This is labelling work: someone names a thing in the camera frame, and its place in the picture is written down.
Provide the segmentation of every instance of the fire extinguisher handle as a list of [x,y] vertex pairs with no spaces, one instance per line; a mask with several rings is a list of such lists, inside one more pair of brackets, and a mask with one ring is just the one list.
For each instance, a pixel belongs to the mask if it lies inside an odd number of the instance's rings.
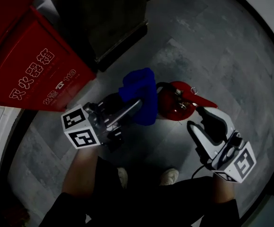
[[192,94],[190,92],[184,92],[182,99],[186,100],[190,103],[196,104],[197,106],[200,106],[200,107],[218,108],[218,106],[215,103],[213,103],[205,98],[202,98],[198,95]]
[[157,90],[158,88],[160,87],[165,87],[166,89],[172,91],[172,92],[176,92],[177,88],[175,88],[173,85],[171,85],[170,83],[168,82],[159,82],[156,84],[156,87],[157,87]]

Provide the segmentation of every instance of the red fire extinguisher box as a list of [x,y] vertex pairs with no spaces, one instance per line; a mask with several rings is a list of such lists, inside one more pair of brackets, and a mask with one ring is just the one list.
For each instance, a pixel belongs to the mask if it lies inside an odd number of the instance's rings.
[[0,0],[0,105],[63,111],[95,75],[31,3]]

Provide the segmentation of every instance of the blue cloth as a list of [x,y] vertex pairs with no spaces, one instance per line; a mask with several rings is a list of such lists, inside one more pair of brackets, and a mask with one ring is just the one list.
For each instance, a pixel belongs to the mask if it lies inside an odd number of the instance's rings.
[[155,74],[149,68],[130,72],[123,79],[123,87],[119,88],[119,95],[126,103],[131,99],[139,98],[143,104],[133,116],[137,124],[152,125],[158,114],[158,94]]

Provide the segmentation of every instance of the person's leg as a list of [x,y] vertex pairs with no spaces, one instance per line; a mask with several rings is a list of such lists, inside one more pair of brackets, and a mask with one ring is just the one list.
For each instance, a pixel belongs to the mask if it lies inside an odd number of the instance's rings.
[[96,147],[77,152],[65,176],[62,194],[40,226],[85,226],[85,211],[95,186],[97,159]]
[[94,192],[86,214],[95,221],[114,218],[122,206],[120,199],[123,192],[118,169],[98,157]]
[[140,222],[156,225],[191,225],[206,212],[211,201],[212,178],[201,177],[128,192],[125,198],[127,215]]

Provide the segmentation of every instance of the cable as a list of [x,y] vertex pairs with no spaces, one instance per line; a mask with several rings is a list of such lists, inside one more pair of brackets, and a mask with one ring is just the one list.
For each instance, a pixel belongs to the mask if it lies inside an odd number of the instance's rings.
[[194,174],[192,175],[192,179],[194,178],[194,175],[196,175],[196,174],[198,173],[198,171],[200,171],[203,167],[204,167],[204,165],[203,165],[203,166],[200,166],[200,167],[194,172]]

